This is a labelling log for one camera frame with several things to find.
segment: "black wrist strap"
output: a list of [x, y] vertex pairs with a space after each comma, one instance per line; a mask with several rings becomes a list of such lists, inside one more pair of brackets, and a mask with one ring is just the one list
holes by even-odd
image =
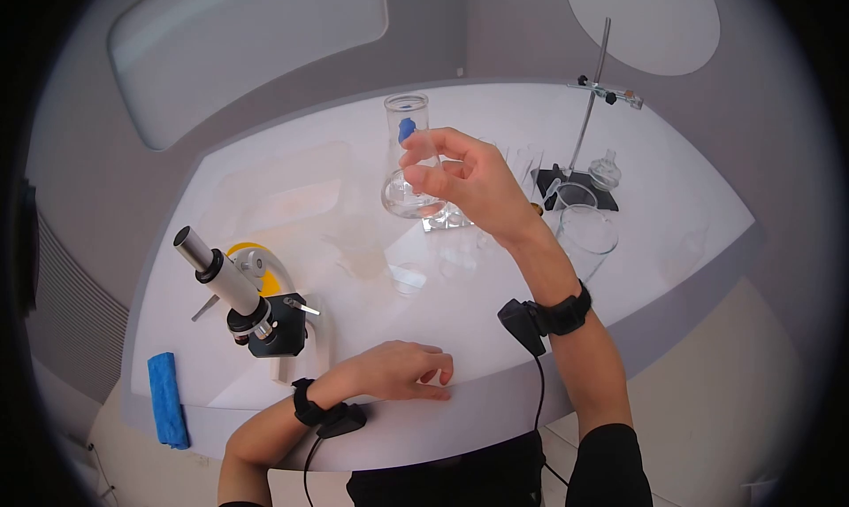
[[578, 330], [587, 319], [587, 312], [593, 304], [589, 296], [587, 286], [581, 280], [581, 293], [578, 297], [569, 296], [559, 304], [552, 307], [543, 307], [532, 300], [522, 302], [532, 311], [532, 317], [536, 320], [540, 335], [556, 334], [565, 335]]
[[321, 425], [316, 431], [320, 438], [334, 438], [344, 433], [359, 430], [366, 424], [366, 415], [355, 403], [350, 406], [344, 402], [336, 404], [326, 411], [306, 398], [306, 388], [314, 382], [310, 378], [301, 378], [292, 382], [294, 394], [294, 417], [305, 426]]
[[533, 300], [510, 301], [498, 311], [498, 320], [529, 353], [539, 357], [545, 353], [541, 337], [548, 334], [564, 335], [578, 330], [587, 320], [593, 303], [583, 282], [578, 297], [569, 296], [556, 306], [544, 307]]
[[314, 381], [311, 378], [301, 378], [292, 382], [292, 386], [294, 387], [294, 394], [292, 395], [294, 417], [300, 420], [305, 426], [310, 427], [321, 424], [321, 421], [324, 420], [324, 417], [328, 413], [319, 407], [318, 404], [306, 398], [306, 388], [312, 385]]

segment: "hand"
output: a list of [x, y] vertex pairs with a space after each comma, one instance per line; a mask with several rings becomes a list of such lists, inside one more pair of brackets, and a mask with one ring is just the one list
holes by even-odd
[[350, 387], [346, 397], [371, 395], [386, 400], [447, 400], [451, 395], [445, 388], [425, 385], [437, 371], [441, 371], [440, 384], [451, 380], [454, 363], [450, 354], [443, 353], [438, 346], [395, 341], [349, 357], [326, 376], [335, 377], [340, 384]]
[[519, 243], [544, 226], [498, 149], [451, 127], [431, 129], [436, 150], [455, 161], [442, 169], [416, 165], [427, 134], [414, 133], [402, 143], [408, 150], [398, 164], [416, 193], [430, 194], [456, 204], [475, 225], [502, 246]]

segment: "white table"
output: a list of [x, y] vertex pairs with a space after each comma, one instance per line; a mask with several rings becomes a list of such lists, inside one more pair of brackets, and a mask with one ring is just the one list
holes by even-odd
[[[431, 127], [456, 127], [511, 149], [535, 142], [546, 150], [543, 167], [568, 164], [588, 96], [539, 83], [423, 92], [430, 98]], [[371, 403], [367, 426], [325, 442], [313, 470], [409, 465], [483, 448], [532, 428], [536, 366], [496, 317], [510, 298], [530, 298], [527, 286], [505, 251], [474, 247], [477, 227], [426, 234], [420, 222], [383, 211], [383, 98], [286, 121], [200, 163], [133, 304], [122, 369], [128, 423], [154, 431], [147, 359], [165, 351], [176, 357], [191, 449], [198, 453], [221, 458], [235, 428], [291, 394], [290, 387], [270, 379], [270, 360], [233, 343], [223, 303], [190, 322], [210, 292], [195, 281], [172, 240], [181, 227], [192, 225], [210, 246], [225, 250], [251, 241], [280, 257], [296, 289], [323, 304], [315, 320], [319, 331], [332, 334], [331, 364], [390, 339], [437, 345], [454, 356], [450, 402]], [[613, 192], [620, 211], [609, 213], [620, 242], [589, 289], [632, 376], [716, 305], [762, 235], [722, 176], [650, 104], [639, 111], [621, 103], [596, 104], [577, 169], [586, 170], [609, 148], [618, 152], [623, 173]], [[399, 295], [389, 279], [363, 281], [337, 265], [339, 251], [322, 237], [351, 235], [355, 228], [340, 225], [352, 215], [367, 218], [357, 225], [370, 225], [367, 231], [386, 262], [411, 261], [424, 272], [427, 282], [418, 294]], [[685, 234], [705, 227], [704, 257], [677, 276], [665, 272]], [[467, 263], [464, 273], [448, 263], [458, 254]], [[555, 380], [552, 358], [543, 359], [547, 378]], [[307, 355], [295, 366], [295, 378], [318, 376], [322, 368]], [[547, 391], [543, 422], [571, 410], [562, 385], [548, 385], [555, 388]], [[302, 448], [295, 450], [291, 466], [302, 456]]]

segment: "curved table edge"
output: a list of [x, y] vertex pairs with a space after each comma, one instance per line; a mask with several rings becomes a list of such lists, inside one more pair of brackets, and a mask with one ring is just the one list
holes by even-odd
[[[620, 350], [627, 377], [631, 379], [669, 352], [700, 323], [737, 284], [754, 261], [766, 236], [757, 222], [716, 258], [691, 277], [647, 306], [610, 326]], [[155, 257], [155, 250], [150, 257]], [[144, 293], [139, 285], [137, 296]], [[133, 302], [140, 306], [141, 299]], [[138, 311], [127, 325], [127, 339], [135, 338]], [[645, 339], [650, 332], [650, 339]], [[129, 380], [130, 362], [122, 364], [122, 377]], [[551, 423], [573, 407], [559, 376], [554, 357], [541, 357], [546, 394], [541, 424]], [[517, 437], [533, 428], [538, 403], [539, 374], [528, 361], [512, 369], [453, 385], [448, 403], [412, 400], [376, 402], [365, 406], [369, 427], [333, 438], [317, 450], [312, 470], [371, 470], [414, 465], [445, 459]], [[221, 459], [229, 436], [255, 410], [184, 406], [191, 450]], [[122, 418], [132, 427], [156, 435], [150, 398], [133, 394], [122, 384]], [[301, 470], [313, 438], [307, 435], [276, 468]]]

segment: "floor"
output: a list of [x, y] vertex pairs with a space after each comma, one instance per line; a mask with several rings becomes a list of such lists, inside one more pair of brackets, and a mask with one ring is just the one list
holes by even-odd
[[[160, 445], [124, 426], [120, 383], [95, 419], [89, 441], [122, 507], [216, 504], [221, 461]], [[742, 279], [681, 343], [628, 383], [643, 469], [655, 506], [748, 505], [744, 483], [775, 469], [794, 424], [801, 365], [780, 323]], [[540, 429], [549, 464], [568, 479], [577, 457], [574, 414]], [[316, 506], [352, 505], [346, 472], [309, 476]], [[272, 495], [307, 506], [302, 474], [269, 473]], [[101, 478], [99, 491], [105, 490]], [[546, 505], [566, 487], [543, 470]], [[115, 505], [108, 496], [105, 504]]]

